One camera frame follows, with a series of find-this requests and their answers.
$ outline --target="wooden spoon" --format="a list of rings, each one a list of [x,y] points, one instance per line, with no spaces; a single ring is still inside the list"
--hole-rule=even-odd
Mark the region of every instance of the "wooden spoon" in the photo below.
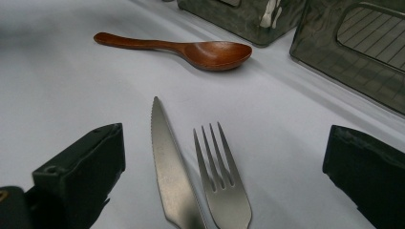
[[[159,40],[137,40],[107,32],[96,34],[94,39],[98,44],[123,49],[163,49],[173,51],[196,68],[210,71],[236,68],[252,54],[252,49],[247,45],[225,41],[175,43]]]

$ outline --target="white surface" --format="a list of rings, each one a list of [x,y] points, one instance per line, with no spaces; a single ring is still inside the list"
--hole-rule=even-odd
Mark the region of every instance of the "white surface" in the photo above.
[[[322,173],[330,126],[405,151],[405,120],[296,64],[294,31],[253,48],[241,68],[203,72],[171,52],[98,45],[107,31],[140,39],[247,43],[160,0],[13,0],[0,10],[0,186],[94,128],[121,122],[127,170],[93,228],[175,228],[165,220],[150,136],[157,95],[209,228],[193,128],[220,121],[249,197],[250,228],[373,228]]]

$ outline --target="silver knife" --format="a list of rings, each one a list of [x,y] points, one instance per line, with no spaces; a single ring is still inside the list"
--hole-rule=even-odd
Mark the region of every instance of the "silver knife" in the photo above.
[[[167,220],[181,229],[206,228],[160,101],[152,107],[152,145],[161,203]]]

